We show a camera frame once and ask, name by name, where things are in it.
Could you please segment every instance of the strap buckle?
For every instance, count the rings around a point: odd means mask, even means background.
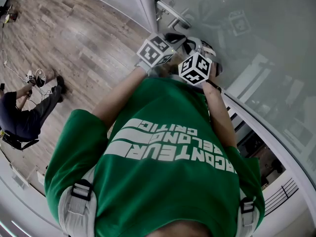
[[[243,227],[252,226],[253,220],[254,220],[253,212],[255,210],[254,202],[248,197],[245,197],[244,199],[240,201],[240,208],[241,208],[242,226]]]
[[[240,201],[241,213],[253,212],[255,210],[255,206],[253,201],[250,198],[245,197]]]
[[[92,189],[93,186],[91,183],[85,179],[81,179],[73,185],[71,195],[85,201],[90,201]]]

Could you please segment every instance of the person sitting on floor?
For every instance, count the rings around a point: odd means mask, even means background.
[[[40,129],[57,103],[62,101],[62,94],[66,92],[65,82],[61,76],[57,77],[57,86],[52,93],[30,111],[23,111],[29,97],[29,91],[36,85],[35,79],[28,85],[14,91],[4,93],[0,89],[0,127],[25,140],[32,141],[38,138]],[[20,104],[16,100],[23,98]]]

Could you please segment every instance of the white door frame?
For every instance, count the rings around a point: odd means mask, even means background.
[[[285,166],[286,170],[291,172],[295,183],[304,196],[306,204],[312,215],[314,224],[316,226],[316,190],[305,174],[301,166],[294,159],[292,154],[283,146],[283,144],[270,132],[273,131],[272,127],[267,130],[257,119],[254,118],[253,111],[238,99],[231,97],[227,92],[222,94],[224,102],[233,111],[235,111],[242,120],[244,120],[250,128],[258,134],[258,136],[267,144],[275,156]]]
[[[136,3],[144,16],[144,19],[148,22],[151,33],[157,33],[158,27],[155,0],[136,0]]]

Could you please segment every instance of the glass door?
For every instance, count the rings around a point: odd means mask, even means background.
[[[214,48],[224,68],[219,84],[285,145],[315,185],[316,0],[160,1],[189,22],[177,31]],[[163,13],[159,31],[174,19]]]

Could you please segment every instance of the dark pants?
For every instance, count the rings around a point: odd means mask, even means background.
[[[0,17],[6,13],[9,7],[0,6]]]
[[[39,103],[34,108],[34,110],[39,114],[40,127],[43,126],[45,120],[57,105],[58,100],[61,97],[61,90],[61,86],[56,86],[54,93],[51,93],[48,97],[46,97],[41,103]]]

